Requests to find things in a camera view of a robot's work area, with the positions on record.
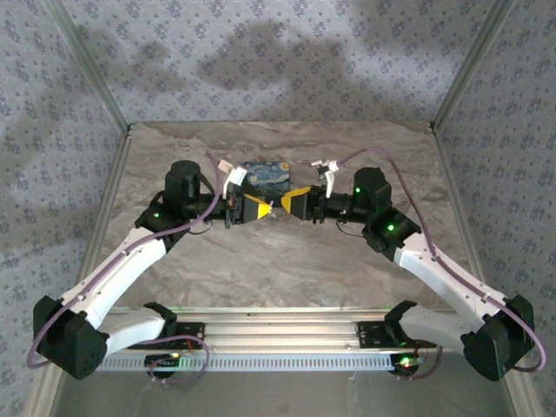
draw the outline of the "gray floor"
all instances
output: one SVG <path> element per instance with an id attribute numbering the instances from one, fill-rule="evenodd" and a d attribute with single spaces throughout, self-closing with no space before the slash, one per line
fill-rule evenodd
<path id="1" fill-rule="evenodd" d="M 190 159 L 214 183 L 205 156 L 210 149 L 231 162 L 285 161 L 292 189 L 318 183 L 310 162 L 341 159 L 361 148 L 385 149 L 397 161 L 427 219 L 434 241 L 464 268 L 467 258 L 427 125 L 389 122 L 183 122 L 134 125 L 122 180 L 104 237 L 101 257 L 124 239 L 153 195 L 163 189 L 172 162 Z M 415 220 L 388 162 L 372 153 L 339 171 L 334 191 L 351 192 L 363 167 L 381 167 L 392 183 L 395 206 Z M 352 233 L 361 228 L 346 225 Z M 366 307 L 402 300 L 443 306 L 423 282 L 374 253 L 363 239 L 340 233 L 334 222 L 313 225 L 284 216 L 205 235 L 186 236 L 126 291 L 122 307 L 157 301 L 168 307 Z"/>
<path id="2" fill-rule="evenodd" d="M 144 373 L 67 379 L 50 417 L 507 417 L 506 384 L 479 377 L 457 355 L 422 381 L 388 373 L 207 373 L 160 386 Z"/>

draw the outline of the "white robotic arm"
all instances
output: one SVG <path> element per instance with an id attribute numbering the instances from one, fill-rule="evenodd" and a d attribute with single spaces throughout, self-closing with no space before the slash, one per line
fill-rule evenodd
<path id="1" fill-rule="evenodd" d="M 200 173 L 198 166 L 191 164 L 194 163 L 185 162 L 175 172 L 170 171 L 165 201 L 158 201 L 159 193 L 122 244 L 90 276 L 58 301 L 44 297 L 36 304 L 34 328 L 36 338 L 41 340 L 37 352 L 74 378 L 91 374 L 108 354 L 174 335 L 175 314 L 156 303 L 128 314 L 107 317 L 107 313 L 142 272 L 185 235 L 185 232 L 168 233 L 161 238 L 160 232 L 173 230 L 195 218 L 213 199 L 212 195 L 203 196 L 198 192 L 189 195 L 195 184 L 191 187 L 183 182 L 191 182 L 191 177 Z M 287 193 L 282 198 L 282 207 L 302 220 L 324 222 L 327 217 L 363 224 L 362 235 L 375 252 L 424 281 L 456 313 L 440 314 L 412 301 L 402 302 L 384 320 L 384 332 L 392 340 L 393 348 L 406 346 L 408 342 L 432 342 L 463 354 L 475 370 L 492 381 L 499 380 L 531 350 L 533 343 L 524 328 L 507 315 L 511 310 L 518 320 L 522 319 L 532 328 L 531 304 L 519 295 L 509 300 L 436 247 L 432 255 L 429 241 L 419 226 L 392 207 L 390 184 L 379 169 L 361 169 L 355 174 L 354 193 L 340 195 L 332 193 L 336 163 L 319 165 L 325 167 L 324 175 L 328 173 L 328 186 Z M 241 183 L 243 177 L 239 175 L 232 181 Z M 267 206 L 252 196 L 231 193 L 214 206 L 210 219 L 224 220 L 227 227 L 250 222 L 269 212 L 269 208 L 261 209 L 263 205 Z M 142 243 L 129 247 L 130 243 L 139 241 Z M 41 337 L 49 323 L 52 328 L 46 337 Z M 357 325 L 362 332 L 364 323 Z"/>

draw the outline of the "fleur-de-lis pattern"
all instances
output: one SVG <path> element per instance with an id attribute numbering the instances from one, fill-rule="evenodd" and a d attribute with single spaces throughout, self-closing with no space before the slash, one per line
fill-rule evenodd
<path id="1" fill-rule="evenodd" d="M 0 3 L 0 415 L 20 415 L 32 310 L 75 282 L 119 130 L 39 0 Z"/>
<path id="2" fill-rule="evenodd" d="M 440 138 L 488 279 L 535 308 L 556 415 L 556 5 L 519 0 Z"/>
<path id="3" fill-rule="evenodd" d="M 135 122 L 432 120 L 491 2 L 66 3 Z"/>

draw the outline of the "wire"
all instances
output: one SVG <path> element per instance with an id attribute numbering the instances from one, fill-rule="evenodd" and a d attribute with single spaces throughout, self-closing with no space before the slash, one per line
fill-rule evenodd
<path id="1" fill-rule="evenodd" d="M 39 330 L 38 334 L 36 335 L 35 340 L 33 340 L 33 343 L 31 344 L 30 351 L 27 354 L 27 367 L 29 367 L 31 369 L 37 369 L 37 368 L 44 367 L 44 366 L 49 364 L 49 361 L 44 361 L 44 362 L 40 362 L 40 363 L 35 363 L 33 361 L 33 356 L 36 353 L 36 350 L 38 349 L 38 345 L 41 343 L 41 341 L 43 341 L 44 336 L 47 334 L 47 332 L 54 325 L 54 323 L 56 323 L 56 321 L 60 318 L 60 316 L 62 314 L 64 314 L 66 311 L 68 311 L 70 308 L 72 308 L 74 305 L 76 305 L 76 303 L 80 299 L 82 300 L 92 289 L 95 288 L 95 286 L 107 274 L 109 274 L 110 271 L 112 271 L 112 269 L 117 267 L 120 264 L 120 262 L 126 256 L 130 255 L 131 252 L 134 249 L 140 247 L 141 245 L 143 245 L 146 242 L 152 241 L 152 240 L 157 239 L 159 237 L 164 237 L 166 235 L 172 235 L 174 233 L 180 233 L 180 232 L 183 232 L 185 230 L 188 230 L 189 228 L 192 228 L 195 225 L 202 222 L 205 219 L 205 217 L 207 217 L 212 212 L 212 210 L 215 208 L 216 204 L 218 203 L 218 200 L 220 199 L 220 196 L 222 195 L 223 180 L 222 180 L 220 170 L 218 169 L 218 163 L 219 163 L 218 159 L 216 159 L 216 157 L 213 156 L 212 153 L 209 152 L 209 151 L 207 151 L 206 155 L 210 159 L 210 161 L 212 162 L 213 167 L 215 169 L 215 173 L 216 173 L 215 198 L 213 198 L 212 202 L 209 204 L 207 209 L 199 217 L 197 217 L 196 219 L 194 219 L 191 222 L 183 224 L 182 226 L 179 226 L 177 228 L 171 228 L 171 229 L 168 229 L 168 230 L 163 230 L 162 232 L 154 233 L 153 235 L 145 236 L 145 237 L 131 243 L 122 252 L 120 252 L 113 260 L 111 260 L 103 269 L 101 269 L 90 280 L 90 282 L 83 288 L 83 290 L 73 300 L 68 301 L 68 303 L 65 306 L 62 306 L 62 308 L 60 308 L 54 315 L 52 315 L 52 317 L 50 317 L 47 320 L 47 322 L 44 324 L 43 328 L 41 328 L 41 330 Z"/>
<path id="2" fill-rule="evenodd" d="M 425 347 L 425 361 L 427 361 L 427 359 L 428 359 L 428 347 Z"/>
<path id="3" fill-rule="evenodd" d="M 363 237 L 361 235 L 356 235 L 355 233 L 348 233 L 347 231 L 345 231 L 343 228 L 341 228 L 340 226 L 340 221 L 336 220 L 336 227 L 338 228 L 338 230 L 340 230 L 344 235 L 348 235 L 348 236 L 353 236 L 353 237 Z"/>
<path id="4" fill-rule="evenodd" d="M 453 269 L 451 269 L 444 262 L 444 260 L 437 254 L 436 248 L 434 247 L 434 244 L 433 244 L 433 238 L 432 238 L 432 236 L 430 234 L 430 231 L 428 229 L 427 222 L 425 222 L 425 218 L 423 217 L 423 214 L 420 212 L 419 207 L 417 206 L 417 203 L 415 202 L 415 199 L 413 198 L 413 195 L 409 191 L 409 188 L 407 187 L 406 182 L 404 181 L 403 176 L 401 175 L 400 169 L 396 165 L 396 162 L 394 161 L 392 156 L 390 156 L 388 154 L 388 152 L 386 152 L 384 149 L 381 149 L 381 148 L 360 149 L 360 150 L 354 152 L 352 155 L 347 156 L 344 159 L 340 160 L 338 162 L 338 168 L 340 168 L 342 165 L 344 165 L 346 162 L 350 161 L 351 159 L 355 158 L 357 155 L 360 155 L 364 152 L 374 152 L 374 153 L 377 153 L 377 154 L 381 154 L 381 155 L 385 156 L 386 159 L 390 162 L 390 165 L 392 165 L 392 168 L 394 169 L 396 175 L 398 176 L 398 179 L 400 180 L 401 187 L 403 188 L 403 190 L 405 191 L 405 193 L 407 195 L 407 199 L 409 200 L 409 202 L 413 206 L 413 208 L 415 210 L 415 214 L 417 215 L 417 217 L 419 217 L 420 225 L 423 227 L 423 235 L 425 236 L 425 239 L 427 240 L 428 249 L 430 250 L 431 255 L 433 256 L 433 259 L 435 259 L 439 263 L 439 265 L 446 272 L 448 272 L 461 285 L 463 285 L 467 289 L 473 291 L 482 300 L 485 300 L 485 301 L 490 302 L 491 304 L 493 304 L 496 308 L 503 311 L 505 315 L 511 317 L 512 320 L 514 320 L 517 324 L 519 324 L 521 326 L 521 328 L 523 328 L 523 330 L 526 331 L 526 333 L 529 335 L 529 337 L 531 337 L 531 339 L 533 340 L 533 342 L 537 346 L 537 349 L 539 350 L 539 356 L 540 356 L 539 363 L 537 365 L 535 365 L 534 367 L 513 367 L 513 369 L 515 369 L 517 371 L 520 371 L 520 372 L 533 373 L 533 372 L 538 372 L 543 367 L 545 367 L 545 365 L 546 365 L 546 350 L 545 350 L 545 347 L 543 346 L 542 342 L 540 341 L 539 337 L 535 334 L 534 330 L 527 323 L 525 323 L 520 317 L 518 317 L 512 310 L 510 310 L 509 308 L 507 308 L 506 306 L 504 306 L 503 304 L 501 304 L 500 302 L 498 302 L 497 300 L 492 298 L 490 295 L 481 291 L 479 288 L 476 288 L 472 283 L 470 283 L 465 278 L 460 276 L 457 272 L 455 272 Z"/>
<path id="5" fill-rule="evenodd" d="M 180 378 L 178 380 L 168 380 L 168 379 L 156 378 L 155 374 L 154 374 L 154 370 L 155 370 L 156 365 L 158 365 L 162 361 L 166 361 L 166 359 L 159 359 L 159 360 L 156 360 L 153 363 L 151 363 L 150 367 L 149 367 L 149 375 L 150 375 L 153 382 L 160 381 L 162 384 L 185 384 L 185 383 L 191 382 L 193 380 L 196 380 L 197 378 L 199 378 L 201 375 L 203 375 L 207 371 L 207 367 L 209 367 L 209 360 L 210 360 L 210 347 L 209 347 L 209 345 L 207 345 L 207 343 L 205 343 L 205 341 L 203 339 L 200 339 L 198 337 L 189 336 L 188 334 L 182 334 L 182 335 L 179 335 L 179 336 L 164 337 L 162 339 L 156 339 L 154 341 L 142 341 L 141 343 L 139 343 L 139 345 L 157 345 L 158 343 L 166 343 L 166 342 L 169 342 L 169 341 L 182 341 L 182 340 L 188 341 L 189 345 L 190 345 L 190 341 L 196 341 L 197 343 L 199 343 L 202 346 L 205 353 L 207 354 L 206 357 L 205 357 L 205 362 L 202 364 L 202 367 L 199 370 L 199 372 L 197 372 L 196 374 L 194 374 L 192 376 L 189 376 L 188 378 Z"/>
<path id="6" fill-rule="evenodd" d="M 211 195 L 215 194 L 215 189 L 213 189 L 212 185 L 210 184 L 209 180 L 207 179 L 207 177 L 205 175 L 203 175 L 201 172 L 199 173 L 199 181 L 201 181 L 205 187 L 207 187 L 207 190 L 209 191 L 209 193 Z"/>
<path id="7" fill-rule="evenodd" d="M 206 222 L 206 223 L 208 223 L 208 227 L 205 228 L 204 230 L 202 230 L 202 231 L 200 231 L 200 232 L 191 232 L 191 231 L 189 231 L 189 234 L 190 234 L 190 235 L 193 235 L 193 236 L 198 236 L 198 235 L 203 235 L 203 234 L 207 233 L 209 230 L 212 229 L 212 225 L 213 225 L 214 223 L 212 222 L 212 220 L 209 220 L 209 221 Z"/>

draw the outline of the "purple cable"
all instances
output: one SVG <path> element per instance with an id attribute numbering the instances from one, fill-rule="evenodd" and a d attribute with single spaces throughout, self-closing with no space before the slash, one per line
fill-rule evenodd
<path id="1" fill-rule="evenodd" d="M 159 378 L 156 378 L 154 373 L 153 373 L 153 370 L 155 369 L 156 365 L 158 365 L 162 361 L 165 361 L 165 359 L 159 359 L 159 360 L 154 361 L 153 363 L 150 364 L 149 374 L 150 374 L 150 377 L 152 378 L 153 381 L 161 381 L 163 384 L 179 384 L 179 383 L 184 384 L 184 383 L 196 380 L 197 378 L 199 378 L 201 375 L 203 375 L 205 373 L 205 371 L 207 370 L 207 367 L 209 366 L 210 348 L 209 348 L 209 345 L 207 345 L 202 339 L 200 339 L 198 337 L 189 336 L 187 334 L 182 334 L 180 336 L 164 337 L 162 339 L 156 339 L 154 341 L 142 341 L 139 344 L 140 345 L 156 345 L 158 343 L 164 343 L 164 342 L 167 342 L 167 341 L 182 341 L 182 340 L 195 341 L 195 342 L 199 343 L 202 346 L 202 348 L 204 349 L 205 353 L 207 354 L 207 356 L 205 357 L 205 363 L 202 364 L 202 367 L 199 370 L 199 372 L 197 372 L 193 376 L 189 376 L 188 378 L 181 378 L 179 380 L 166 380 L 166 379 L 160 380 Z"/>
<path id="2" fill-rule="evenodd" d="M 381 148 L 360 149 L 360 150 L 354 152 L 352 155 L 347 156 L 346 158 L 340 160 L 338 162 L 338 168 L 341 167 L 342 165 L 344 165 L 346 162 L 348 162 L 352 158 L 354 158 L 357 155 L 360 155 L 364 152 L 374 152 L 374 153 L 377 153 L 377 154 L 381 154 L 381 155 L 385 156 L 388 159 L 388 161 L 390 162 L 390 165 L 392 165 L 392 168 L 394 169 L 396 175 L 398 176 L 398 179 L 400 180 L 401 187 L 403 188 L 404 192 L 407 195 L 407 199 L 409 200 L 409 202 L 413 206 L 413 208 L 415 210 L 415 214 L 417 215 L 417 217 L 419 217 L 420 225 L 423 227 L 423 235 L 425 236 L 425 239 L 427 240 L 428 249 L 431 251 L 431 254 L 432 254 L 433 258 L 439 263 L 439 265 L 441 265 L 444 268 L 444 270 L 446 272 L 448 272 L 461 285 L 463 285 L 467 289 L 473 291 L 481 299 L 485 299 L 486 301 L 493 304 L 496 308 L 499 308 L 500 310 L 502 310 L 504 312 L 504 314 L 511 317 L 512 320 L 514 320 L 516 323 L 518 323 L 521 326 L 521 328 L 523 328 L 526 331 L 526 333 L 529 335 L 529 337 L 531 337 L 531 339 L 534 341 L 535 345 L 537 346 L 537 349 L 539 350 L 539 356 L 540 356 L 539 363 L 537 365 L 535 365 L 534 367 L 513 367 L 513 369 L 515 369 L 516 371 L 520 371 L 520 372 L 532 373 L 532 372 L 538 372 L 543 367 L 545 367 L 545 365 L 546 365 L 546 350 L 545 350 L 545 347 L 543 346 L 542 342 L 540 341 L 539 337 L 535 334 L 534 330 L 527 323 L 525 323 L 520 317 L 518 317 L 512 310 L 510 310 L 509 308 L 507 308 L 506 306 L 504 306 L 500 302 L 496 301 L 490 295 L 487 295 L 486 293 L 484 293 L 480 289 L 476 288 L 473 284 L 471 284 L 465 278 L 460 276 L 457 272 L 455 272 L 453 269 L 451 269 L 439 255 L 437 255 L 436 248 L 434 247 L 434 244 L 433 244 L 433 238 L 432 238 L 432 236 L 430 234 L 430 231 L 428 229 L 427 222 L 425 222 L 425 218 L 423 217 L 423 214 L 420 212 L 419 207 L 417 206 L 417 203 L 415 202 L 415 199 L 413 198 L 411 192 L 409 191 L 409 188 L 406 185 L 406 182 L 403 180 L 403 176 L 401 175 L 400 169 L 396 165 L 396 162 L 394 161 L 392 156 L 390 156 L 388 154 L 388 152 L 386 152 L 386 150 L 381 149 Z"/>
<path id="3" fill-rule="evenodd" d="M 112 261 L 110 261 L 103 269 L 101 269 L 101 271 L 98 274 L 96 274 L 96 276 L 93 279 L 90 280 L 89 284 L 87 284 L 83 288 L 81 293 L 79 293 L 79 295 L 77 295 L 76 298 L 69 301 L 65 306 L 60 308 L 44 324 L 43 328 L 41 328 L 41 330 L 36 335 L 35 340 L 33 340 L 30 351 L 27 354 L 27 367 L 29 367 L 31 369 L 37 369 L 39 367 L 44 367 L 45 365 L 49 364 L 48 361 L 40 362 L 40 363 L 34 363 L 33 362 L 33 355 L 35 354 L 36 350 L 38 349 L 38 345 L 40 345 L 41 341 L 43 341 L 44 336 L 46 335 L 46 333 L 50 330 L 50 328 L 60 318 L 60 316 L 62 314 L 64 314 L 66 311 L 68 311 L 70 308 L 72 308 L 74 305 L 76 305 L 76 303 L 79 301 L 78 297 L 86 296 L 86 294 L 89 291 L 91 291 L 95 287 L 95 285 L 102 278 L 104 278 L 104 276 L 106 276 L 113 268 L 115 268 L 123 258 L 125 258 L 127 255 L 129 255 L 129 253 L 133 249 L 143 245 L 146 242 L 152 241 L 153 239 L 156 239 L 158 237 L 163 237 L 165 235 L 172 235 L 174 233 L 179 233 L 179 232 L 182 232 L 184 230 L 188 230 L 189 228 L 192 228 L 196 224 L 199 224 L 200 222 L 202 222 L 205 219 L 205 217 L 207 217 L 212 212 L 212 210 L 215 208 L 216 204 L 218 203 L 218 200 L 220 199 L 220 196 L 222 195 L 223 181 L 222 181 L 222 176 L 220 175 L 220 171 L 218 169 L 218 162 L 219 162 L 218 159 L 215 156 L 213 156 L 209 151 L 207 151 L 207 157 L 212 162 L 213 167 L 215 169 L 215 173 L 216 173 L 215 198 L 213 198 L 213 200 L 209 204 L 208 208 L 199 217 L 197 217 L 196 219 L 194 219 L 193 221 L 191 221 L 189 223 L 186 223 L 186 224 L 184 224 L 182 226 L 179 226 L 177 228 L 171 228 L 169 230 L 163 230 L 162 232 L 154 233 L 153 235 L 145 236 L 145 237 L 139 239 L 138 241 L 131 243 L 128 247 L 126 247 L 126 249 L 124 249 L 120 254 L 118 254 L 118 256 L 116 256 Z"/>

